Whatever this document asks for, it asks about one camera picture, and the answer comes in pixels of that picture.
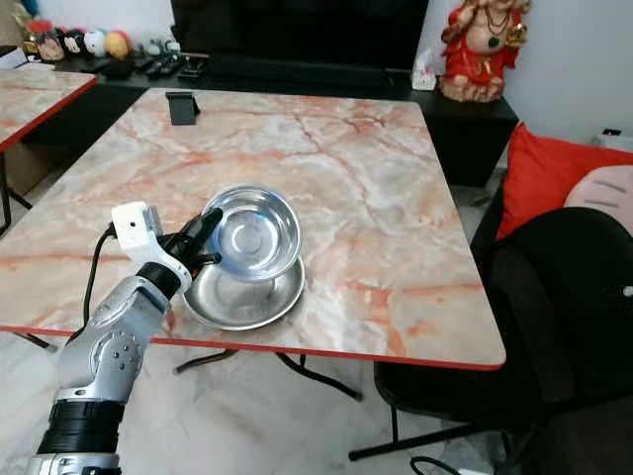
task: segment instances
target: pink cushion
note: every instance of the pink cushion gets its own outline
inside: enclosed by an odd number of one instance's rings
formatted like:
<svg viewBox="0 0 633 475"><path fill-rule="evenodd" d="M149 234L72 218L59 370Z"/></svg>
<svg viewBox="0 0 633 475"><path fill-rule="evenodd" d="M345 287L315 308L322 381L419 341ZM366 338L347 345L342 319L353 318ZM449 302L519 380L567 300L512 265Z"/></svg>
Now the pink cushion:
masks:
<svg viewBox="0 0 633 475"><path fill-rule="evenodd" d="M633 236L633 166L603 166L590 172L574 187L565 206L600 210Z"/></svg>

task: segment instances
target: chair leg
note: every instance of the chair leg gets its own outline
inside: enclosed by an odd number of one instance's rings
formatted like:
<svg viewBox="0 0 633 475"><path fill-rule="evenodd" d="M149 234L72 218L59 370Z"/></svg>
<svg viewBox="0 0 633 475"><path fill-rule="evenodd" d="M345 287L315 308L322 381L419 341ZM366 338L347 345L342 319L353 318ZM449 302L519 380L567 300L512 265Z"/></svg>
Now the chair leg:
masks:
<svg viewBox="0 0 633 475"><path fill-rule="evenodd" d="M203 356L202 358L195 358L189 361L182 363L180 366L176 366L173 369L174 374L180 374L183 371L187 371L188 369L195 368L196 366L202 366L207 363L215 363L216 361L222 361L223 359L227 359L232 357L237 353L236 349L225 349L223 352L218 354L211 354L209 356Z"/></svg>
<svg viewBox="0 0 633 475"><path fill-rule="evenodd" d="M392 406L392 441L398 441L398 410Z"/></svg>
<svg viewBox="0 0 633 475"><path fill-rule="evenodd" d="M290 358L290 356L288 356L285 353L275 353L275 354L277 355L279 359L282 360L282 362L286 366L288 366L293 371L301 374L302 376L306 376L309 379L313 379L315 381L318 381L319 383L325 384L327 386L331 386L332 388L337 389L341 393L349 396L352 399L355 399L356 401L363 400L363 395L359 393L358 391L354 391L353 389L348 388L340 381L336 381L335 379L328 378L327 376L324 376L319 373L315 373L314 371L311 371L310 369L308 369L306 367L306 356L304 354L300 356L300 359L299 359L300 364L297 364L295 361L293 361Z"/></svg>
<svg viewBox="0 0 633 475"><path fill-rule="evenodd" d="M57 346L47 341L44 341L41 338L38 338L34 334L30 333L13 333L15 336L19 336L20 338L25 339L26 341L31 342L32 344L39 346L46 351L50 351L51 353L55 353L57 351Z"/></svg>
<svg viewBox="0 0 633 475"><path fill-rule="evenodd" d="M471 423L464 426L448 428L439 432L427 433L418 437L404 438L402 440L376 445L374 447L363 448L361 450L352 450L349 452L349 459L352 461L361 458L373 457L384 453L396 452L406 448L422 447L431 443L443 442L457 437L465 437L475 433L485 432L497 428L497 424L490 422Z"/></svg>
<svg viewBox="0 0 633 475"><path fill-rule="evenodd" d="M509 453L506 454L505 461L495 470L495 475L506 475L511 468L516 465L516 462L521 458L523 452L529 445L534 435L536 435L537 427L532 427L529 432L523 434L518 442L511 448Z"/></svg>
<svg viewBox="0 0 633 475"><path fill-rule="evenodd" d="M512 452L512 447L510 445L510 439L507 436L507 432L505 430L501 431L501 441L503 442L503 451L505 452L505 456L508 457Z"/></svg>

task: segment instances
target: marble floor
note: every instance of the marble floor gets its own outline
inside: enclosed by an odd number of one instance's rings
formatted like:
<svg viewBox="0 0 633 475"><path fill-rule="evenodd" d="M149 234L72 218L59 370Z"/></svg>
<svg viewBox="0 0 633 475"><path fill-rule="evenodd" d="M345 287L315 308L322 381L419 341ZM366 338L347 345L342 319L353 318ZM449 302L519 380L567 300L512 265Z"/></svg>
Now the marble floor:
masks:
<svg viewBox="0 0 633 475"><path fill-rule="evenodd" d="M56 177L58 173L27 198L36 202ZM467 205L474 204L472 197L467 201ZM24 210L14 209L18 221ZM467 213L473 215L465 221L471 236L479 222L476 216L482 213ZM49 340L63 343L63 338ZM365 395L362 403L293 373L270 353L241 351L179 376L172 373L177 364L211 351L162 345L149 348L120 427L119 453L126 475L398 475L412 473L410 458L422 454L455 468L492 473L490 460L500 457L497 435L484 434L349 462L350 449L390 437L389 408L376 392L371 363L308 358L310 369L360 389ZM56 357L0 332L3 475L23 474L41 440L55 391ZM400 423L401 437L446 425L403 413ZM440 472L429 469L428 473Z"/></svg>

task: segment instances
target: white wall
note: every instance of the white wall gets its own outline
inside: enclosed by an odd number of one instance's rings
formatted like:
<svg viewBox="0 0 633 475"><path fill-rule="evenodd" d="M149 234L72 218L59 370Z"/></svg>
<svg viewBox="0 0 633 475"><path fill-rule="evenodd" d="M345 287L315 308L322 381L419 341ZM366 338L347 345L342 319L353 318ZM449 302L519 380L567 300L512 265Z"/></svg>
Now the white wall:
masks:
<svg viewBox="0 0 633 475"><path fill-rule="evenodd" d="M431 0L420 47L442 51L460 0ZM534 0L529 43L507 73L505 98L533 132L586 143L603 128L633 130L633 1ZM436 64L443 71L443 59Z"/></svg>
<svg viewBox="0 0 633 475"><path fill-rule="evenodd" d="M65 28L123 30L133 43L167 38L170 0L38 0L40 14Z"/></svg>
<svg viewBox="0 0 633 475"><path fill-rule="evenodd" d="M439 37L461 0L430 0L421 48L443 71ZM169 34L170 0L39 0L66 27L121 29L135 43ZM604 127L633 129L633 0L534 0L529 43L507 73L505 97L537 134L587 142Z"/></svg>
<svg viewBox="0 0 633 475"><path fill-rule="evenodd" d="M12 12L13 2L0 0L0 45L18 45L22 40L16 22L11 16Z"/></svg>

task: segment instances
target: metal bowl rim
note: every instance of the metal bowl rim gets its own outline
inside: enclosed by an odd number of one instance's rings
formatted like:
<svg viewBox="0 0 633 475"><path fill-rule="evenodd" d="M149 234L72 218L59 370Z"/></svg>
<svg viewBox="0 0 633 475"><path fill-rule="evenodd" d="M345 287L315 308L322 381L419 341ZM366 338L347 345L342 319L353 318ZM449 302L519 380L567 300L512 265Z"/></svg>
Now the metal bowl rim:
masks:
<svg viewBox="0 0 633 475"><path fill-rule="evenodd" d="M279 201L281 201L284 206L286 207L286 209L290 212L290 216L292 217L293 222L295 223L295 225L297 226L297 246L295 248L295 251L293 252L291 258L288 260L288 263L281 268L280 270L278 270L277 272L275 272L274 274L268 274L265 277L259 277L256 279L248 279L248 280L241 280L239 277L241 276L236 276L235 274L230 273L229 275L234 278L235 280L239 281L239 282L246 282L246 283L259 283L259 282L266 282L267 280L272 280L272 279L276 279L277 277L279 277L281 274L283 274L284 272L286 272L288 269L290 269L294 264L295 261L297 260L297 258L299 257L299 254L301 252L301 247L302 247L302 243L303 243L303 232L301 229L301 222L299 221L299 217L297 216L297 213L295 213L295 210L293 210L293 207L290 206L290 203L288 202L288 200L286 198L284 198L281 193L271 189L271 188L267 188L265 186L260 186L260 185L253 185L253 184L248 184L248 183L238 183L235 185L231 185L228 188L223 189L222 191L220 191L219 193L217 193L211 200L209 200L209 203L207 203L207 205L205 206L204 210L203 210L203 215L205 213L207 213L207 211L209 211L211 208L213 208L213 205L215 202L217 202L223 195L226 195L228 193L231 193L233 191L240 191L240 190L254 190L254 191L263 191L265 193L268 193L270 195L273 195L275 198L277 198Z"/></svg>
<svg viewBox="0 0 633 475"><path fill-rule="evenodd" d="M231 332L242 332L245 330L254 330L254 329L258 329L260 327L264 327L268 324L272 324L274 321L276 321L277 319L280 319L281 317L283 317L284 315L286 315L297 303L297 301L299 300L299 298L301 297L301 295L304 292L304 287L306 285L306 267L304 266L304 260L301 259L301 256L299 256L297 258L297 260L295 261L295 263L293 265L297 265L299 263L300 269L301 269L301 279L300 279L300 284L297 287L297 294L288 302L288 304L279 312L277 312L274 316L263 320L261 322L257 322L256 324L251 324L251 325L244 325L244 326L238 326L238 327L230 327L230 326L226 326L226 325L218 325L215 324L207 319L205 319L203 316L201 316L198 312L196 312L196 310L194 310L194 308L192 307L192 305L189 303L189 299L187 298L187 293L185 292L184 294L182 294L182 300L185 302L185 306L187 307L187 309L191 312L191 314L193 314L194 319L196 319L198 322L200 322L201 324L207 326L207 327L211 327L213 329L218 329L218 330L227 330L227 331L231 331Z"/></svg>

